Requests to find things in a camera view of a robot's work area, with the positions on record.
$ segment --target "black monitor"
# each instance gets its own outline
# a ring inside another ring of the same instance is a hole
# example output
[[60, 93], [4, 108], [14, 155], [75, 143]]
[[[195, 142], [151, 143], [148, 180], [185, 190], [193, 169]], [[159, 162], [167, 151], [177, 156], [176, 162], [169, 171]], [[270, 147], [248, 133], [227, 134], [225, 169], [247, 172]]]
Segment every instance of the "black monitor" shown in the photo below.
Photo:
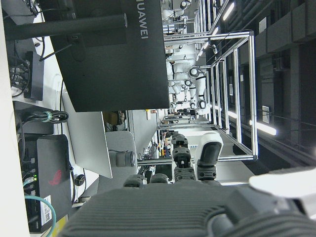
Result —
[[40, 0], [47, 22], [126, 13], [127, 28], [51, 36], [77, 112], [169, 108], [158, 0]]

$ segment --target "cable tie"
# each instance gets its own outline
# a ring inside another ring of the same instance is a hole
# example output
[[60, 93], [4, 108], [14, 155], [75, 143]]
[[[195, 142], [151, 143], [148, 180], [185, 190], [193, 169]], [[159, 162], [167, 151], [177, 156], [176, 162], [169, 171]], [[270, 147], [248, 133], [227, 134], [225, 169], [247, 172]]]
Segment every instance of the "cable tie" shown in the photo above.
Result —
[[52, 117], [53, 117], [53, 115], [51, 114], [51, 112], [49, 112], [49, 111], [44, 111], [44, 113], [47, 114], [47, 119], [44, 120], [43, 122], [49, 122], [49, 121], [51, 121], [51, 119], [52, 119]]

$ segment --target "table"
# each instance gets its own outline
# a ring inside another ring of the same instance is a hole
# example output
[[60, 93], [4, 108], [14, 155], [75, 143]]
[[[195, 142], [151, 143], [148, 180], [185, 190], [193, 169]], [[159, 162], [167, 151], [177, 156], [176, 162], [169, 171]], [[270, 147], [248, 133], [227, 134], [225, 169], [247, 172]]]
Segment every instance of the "table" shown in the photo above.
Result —
[[[34, 22], [39, 22], [40, 17], [35, 18]], [[36, 48], [37, 53], [41, 54], [42, 47]], [[45, 37], [45, 55], [53, 52], [53, 47], [49, 37]], [[22, 187], [21, 169], [19, 164], [19, 153], [17, 147], [14, 111], [11, 94], [15, 94], [14, 89], [11, 90], [9, 83], [8, 62], [6, 56], [5, 38], [3, 22], [0, 22], [0, 108], [2, 110], [0, 116], [0, 149], [5, 161], [5, 169], [3, 177], [6, 179], [2, 183], [3, 190], [8, 196], [5, 202], [0, 204], [0, 234], [1, 236], [29, 236], [27, 215], [25, 209], [25, 201]], [[62, 77], [55, 56], [45, 60], [44, 65], [44, 89], [43, 101], [32, 101], [25, 99], [23, 95], [15, 98], [15, 100], [34, 104], [37, 106], [59, 110], [59, 99], [61, 90]], [[67, 124], [63, 124], [64, 134], [69, 139], [69, 131]], [[60, 134], [60, 125], [54, 125], [54, 134]], [[69, 143], [69, 159], [74, 167], [74, 174], [83, 174], [81, 167], [75, 164], [72, 144]], [[87, 188], [99, 177], [98, 174], [89, 170], [85, 171]], [[84, 185], [78, 187], [76, 191], [76, 199], [83, 193]]]

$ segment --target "label sticker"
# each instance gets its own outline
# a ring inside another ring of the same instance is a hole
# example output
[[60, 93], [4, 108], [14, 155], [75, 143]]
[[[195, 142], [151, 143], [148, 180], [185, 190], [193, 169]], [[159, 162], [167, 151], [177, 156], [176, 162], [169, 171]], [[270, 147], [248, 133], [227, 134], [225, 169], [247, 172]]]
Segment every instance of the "label sticker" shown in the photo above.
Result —
[[[50, 195], [45, 197], [44, 199], [51, 203]], [[40, 217], [42, 226], [52, 219], [52, 213], [50, 208], [42, 201], [40, 202]]]

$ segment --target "fluorescent light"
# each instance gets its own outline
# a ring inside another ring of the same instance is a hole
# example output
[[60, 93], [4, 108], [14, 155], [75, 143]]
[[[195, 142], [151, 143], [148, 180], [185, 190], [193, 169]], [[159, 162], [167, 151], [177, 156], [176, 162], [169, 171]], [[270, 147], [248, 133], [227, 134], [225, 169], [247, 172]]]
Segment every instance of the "fluorescent light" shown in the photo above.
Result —
[[235, 114], [234, 112], [228, 111], [227, 113], [228, 113], [228, 116], [230, 116], [230, 117], [232, 117], [234, 119], [237, 119], [237, 114]]
[[227, 9], [227, 11], [225, 12], [224, 16], [223, 16], [223, 21], [225, 21], [227, 19], [227, 17], [229, 16], [229, 14], [232, 12], [233, 8], [235, 6], [235, 3], [233, 2], [229, 8]]
[[257, 122], [257, 129], [264, 131], [268, 134], [275, 136], [277, 134], [277, 130], [273, 127], [269, 127], [265, 124]]
[[218, 27], [215, 28], [215, 30], [213, 31], [212, 35], [217, 34], [217, 32], [218, 32]]
[[209, 42], [206, 42], [206, 43], [204, 44], [203, 48], [206, 49], [206, 48], [208, 47], [208, 45], [209, 45]]

